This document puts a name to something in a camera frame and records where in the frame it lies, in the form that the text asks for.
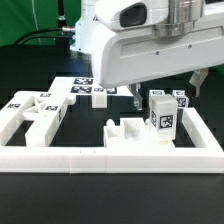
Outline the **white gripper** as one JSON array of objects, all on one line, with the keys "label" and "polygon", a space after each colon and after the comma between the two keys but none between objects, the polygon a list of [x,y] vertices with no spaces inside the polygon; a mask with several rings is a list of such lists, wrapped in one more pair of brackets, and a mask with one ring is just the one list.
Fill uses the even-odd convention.
[{"label": "white gripper", "polygon": [[179,37],[158,38],[150,28],[116,33],[103,25],[93,34],[94,78],[105,88],[131,84],[138,111],[143,98],[134,83],[195,70],[189,81],[190,96],[198,97],[208,76],[206,67],[223,63],[224,11],[208,13],[192,32]]}]

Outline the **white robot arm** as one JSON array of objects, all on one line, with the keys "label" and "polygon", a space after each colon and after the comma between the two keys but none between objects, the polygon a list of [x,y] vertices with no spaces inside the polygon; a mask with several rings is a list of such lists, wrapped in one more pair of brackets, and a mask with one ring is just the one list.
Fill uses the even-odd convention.
[{"label": "white robot arm", "polygon": [[187,95],[197,97],[224,64],[224,0],[81,0],[71,49],[102,87],[192,72]]}]

